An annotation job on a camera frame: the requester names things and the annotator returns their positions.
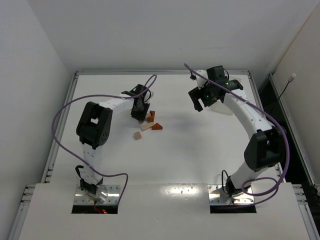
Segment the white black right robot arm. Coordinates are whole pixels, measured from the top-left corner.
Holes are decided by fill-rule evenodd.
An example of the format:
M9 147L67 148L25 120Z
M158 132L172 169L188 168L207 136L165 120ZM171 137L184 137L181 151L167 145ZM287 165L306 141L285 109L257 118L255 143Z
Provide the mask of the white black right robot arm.
M195 71L189 65L190 79L197 86L189 91L194 109L201 112L217 102L224 104L245 129L249 142L244 150L244 162L238 170L228 176L222 190L232 197L246 193L252 182L261 180L261 174L278 163L284 162L284 169L275 185L257 197L275 192L286 176L290 163L290 146L285 129L268 113L251 103L243 85L237 79L230 79L223 66Z

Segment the engraved light wood block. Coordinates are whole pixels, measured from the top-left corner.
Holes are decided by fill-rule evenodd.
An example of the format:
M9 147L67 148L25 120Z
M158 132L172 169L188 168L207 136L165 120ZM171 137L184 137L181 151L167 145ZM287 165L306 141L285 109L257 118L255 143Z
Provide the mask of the engraved light wood block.
M148 122L140 127L141 131L144 132L148 129L151 129L156 123L155 122Z

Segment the white perforated box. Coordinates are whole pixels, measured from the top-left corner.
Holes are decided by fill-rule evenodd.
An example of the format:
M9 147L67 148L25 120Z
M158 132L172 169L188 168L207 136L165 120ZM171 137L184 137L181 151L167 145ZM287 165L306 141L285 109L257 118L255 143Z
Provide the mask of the white perforated box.
M233 112L226 105L224 105L220 100L218 100L211 106L211 110L213 112L228 115L228 116L233 115Z

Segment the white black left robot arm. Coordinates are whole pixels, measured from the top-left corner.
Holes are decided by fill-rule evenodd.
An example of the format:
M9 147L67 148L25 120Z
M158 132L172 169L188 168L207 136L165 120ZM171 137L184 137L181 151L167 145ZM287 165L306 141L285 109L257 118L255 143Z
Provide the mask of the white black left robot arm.
M77 171L80 187L91 197L100 198L104 187L103 176L97 173L102 161L102 147L110 136L113 117L130 111L132 118L143 121L150 107L154 93L146 86L138 84L130 91L123 91L109 100L87 102L78 122L76 134L82 145L84 166Z

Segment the red-brown arch wood block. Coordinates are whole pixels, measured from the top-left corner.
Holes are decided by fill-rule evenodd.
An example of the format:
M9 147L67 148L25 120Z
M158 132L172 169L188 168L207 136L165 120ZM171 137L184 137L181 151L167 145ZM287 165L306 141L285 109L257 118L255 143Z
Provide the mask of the red-brown arch wood block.
M155 121L155 111L154 110L150 110L149 113L146 115L145 120L148 123L154 122Z

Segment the red-brown triangle wood block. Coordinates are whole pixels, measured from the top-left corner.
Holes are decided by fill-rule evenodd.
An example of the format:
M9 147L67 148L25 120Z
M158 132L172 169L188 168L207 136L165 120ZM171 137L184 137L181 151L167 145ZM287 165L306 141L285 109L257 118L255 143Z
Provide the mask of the red-brown triangle wood block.
M162 130L162 129L163 129L163 126L160 125L159 123L155 123L155 124L151 127L151 129L152 129L153 131Z

